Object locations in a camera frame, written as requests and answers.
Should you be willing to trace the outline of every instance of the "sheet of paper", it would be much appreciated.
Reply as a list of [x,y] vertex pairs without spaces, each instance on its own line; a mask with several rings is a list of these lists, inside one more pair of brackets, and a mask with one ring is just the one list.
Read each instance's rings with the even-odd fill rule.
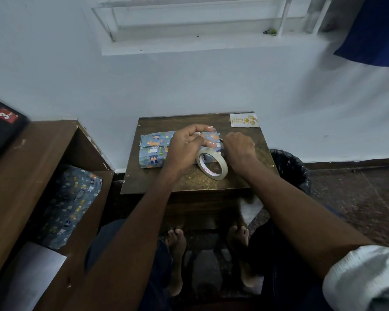
[[249,114],[229,114],[232,128],[259,128],[259,122],[254,112]]
[[65,259],[27,242],[0,277],[0,311],[32,311]]

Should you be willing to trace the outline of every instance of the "clear adhesive tape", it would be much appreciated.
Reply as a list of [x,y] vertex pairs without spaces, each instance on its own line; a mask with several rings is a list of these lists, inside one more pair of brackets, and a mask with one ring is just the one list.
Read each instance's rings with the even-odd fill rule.
[[[212,156],[219,163],[222,169],[222,173],[213,172],[206,166],[206,164],[204,163],[204,154]],[[228,165],[226,164],[226,161],[218,152],[209,147],[200,149],[196,156],[196,162],[197,165],[200,167],[200,170],[202,170],[208,177],[214,180],[222,180],[228,174]]]

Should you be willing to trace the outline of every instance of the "trash can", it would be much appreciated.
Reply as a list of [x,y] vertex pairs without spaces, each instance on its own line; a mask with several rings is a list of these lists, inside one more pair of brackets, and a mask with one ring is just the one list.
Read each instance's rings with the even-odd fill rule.
[[270,149],[280,177],[299,188],[307,195],[311,194],[310,171],[304,167],[303,162],[289,152]]

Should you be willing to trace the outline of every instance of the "wall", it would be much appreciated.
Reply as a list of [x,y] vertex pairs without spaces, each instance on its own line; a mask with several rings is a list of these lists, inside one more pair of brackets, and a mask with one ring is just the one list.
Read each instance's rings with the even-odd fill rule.
[[77,0],[0,0],[0,100],[32,119],[79,118],[122,171],[140,116],[243,110],[271,148],[306,162],[389,157],[389,68],[338,46],[103,57]]

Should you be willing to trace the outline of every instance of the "red label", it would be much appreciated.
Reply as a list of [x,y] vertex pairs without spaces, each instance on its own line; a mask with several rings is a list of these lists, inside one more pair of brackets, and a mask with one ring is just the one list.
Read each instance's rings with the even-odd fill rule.
[[9,109],[6,108],[0,108],[0,119],[3,119],[9,123],[14,123],[19,116],[13,112],[11,112]]

